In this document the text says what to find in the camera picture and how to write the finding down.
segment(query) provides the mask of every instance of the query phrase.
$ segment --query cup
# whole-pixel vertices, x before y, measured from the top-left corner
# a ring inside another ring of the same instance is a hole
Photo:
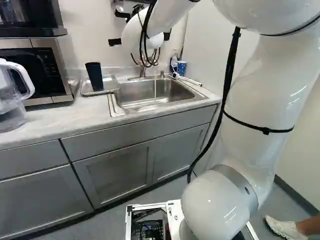
[[[178,61],[177,73],[184,77],[187,69],[187,62],[186,61]]]
[[[104,82],[102,79],[100,62],[87,62],[85,64],[86,71],[94,91],[101,91],[104,89]]]

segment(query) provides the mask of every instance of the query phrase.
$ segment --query person's foot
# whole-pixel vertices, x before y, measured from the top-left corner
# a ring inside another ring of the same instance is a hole
[[[270,216],[265,216],[265,222],[270,229],[287,240],[307,240],[308,237],[297,230],[294,221],[278,221]]]

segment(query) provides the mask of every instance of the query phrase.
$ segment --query kitchen sink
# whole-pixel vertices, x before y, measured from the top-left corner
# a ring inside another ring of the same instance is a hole
[[[159,76],[119,82],[119,89],[108,95],[112,117],[204,99],[207,97],[183,81]]]

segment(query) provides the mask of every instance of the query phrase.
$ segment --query cabinet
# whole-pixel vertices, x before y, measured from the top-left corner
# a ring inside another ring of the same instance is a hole
[[[69,164],[0,181],[0,239],[10,239],[92,211]]]
[[[209,124],[160,137],[153,143],[153,182],[182,172],[198,156]]]
[[[74,162],[95,208],[188,168],[209,124]]]
[[[74,163],[95,208],[152,182],[150,146],[150,141],[144,142]]]
[[[0,160],[0,179],[68,163],[67,156],[58,140],[1,150]]]
[[[62,138],[72,162],[210,123],[217,105]]]

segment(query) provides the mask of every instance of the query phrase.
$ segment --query gray floor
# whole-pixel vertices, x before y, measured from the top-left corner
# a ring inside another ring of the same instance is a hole
[[[179,199],[186,182],[186,177],[181,177],[125,204],[100,213],[89,220],[35,238],[35,240],[123,240],[127,204],[150,204]],[[281,239],[266,228],[263,221],[263,217],[266,214],[284,221],[299,221],[309,216],[277,185],[274,185],[269,198],[250,222],[260,240]]]

